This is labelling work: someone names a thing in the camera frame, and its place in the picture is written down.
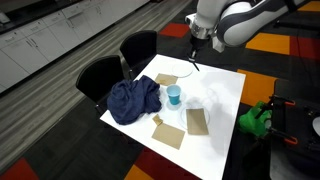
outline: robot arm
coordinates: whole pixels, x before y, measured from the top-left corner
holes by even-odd
[[[191,29],[189,60],[210,37],[213,48],[222,52],[224,45],[240,46],[260,29],[279,17],[296,11],[309,0],[199,0],[197,13],[186,17]]]

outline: crumpled cloth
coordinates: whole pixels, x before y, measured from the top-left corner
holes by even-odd
[[[135,122],[142,113],[160,111],[159,88],[159,84],[145,75],[139,80],[116,83],[107,99],[112,117],[118,124],[126,125]]]

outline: plastic cup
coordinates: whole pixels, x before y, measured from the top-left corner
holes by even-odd
[[[172,105],[177,105],[180,103],[180,93],[181,93],[181,88],[178,85],[172,84],[168,86],[167,94],[169,96],[169,100]]]

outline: red carpet tile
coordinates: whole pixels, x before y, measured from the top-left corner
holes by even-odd
[[[290,55],[320,60],[319,47],[320,39],[290,37]]]
[[[189,31],[189,26],[186,24],[170,23],[159,34],[165,36],[173,36],[182,38]]]
[[[12,167],[0,176],[0,180],[38,180],[26,159],[19,159]]]
[[[135,165],[153,179],[194,180],[199,179],[180,166],[160,156],[154,151],[144,148]]]

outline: table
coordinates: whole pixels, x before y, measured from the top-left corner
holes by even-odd
[[[136,79],[147,75],[154,80],[158,73],[171,74],[176,64],[193,66],[187,61],[156,55]],[[200,72],[193,69],[191,75],[177,80],[176,84],[182,89],[180,105],[169,104],[165,92],[167,87],[161,85],[162,109],[158,113],[144,114],[130,125],[117,124],[109,111],[101,120],[201,179],[222,179],[245,75],[200,64],[197,66]],[[201,103],[209,112],[209,135],[189,135],[179,123],[184,105],[195,102]],[[186,132],[179,150],[151,137],[156,128],[152,118],[156,114],[164,123]]]
[[[274,94],[288,99],[304,99],[311,102],[320,102],[320,89],[292,83],[287,80],[277,79],[275,81]],[[280,131],[284,131],[283,111],[275,108],[272,115],[272,126]],[[297,170],[288,160],[285,154],[285,147],[279,141],[271,141],[271,157],[270,157],[270,178],[274,180],[315,180],[313,178]]]

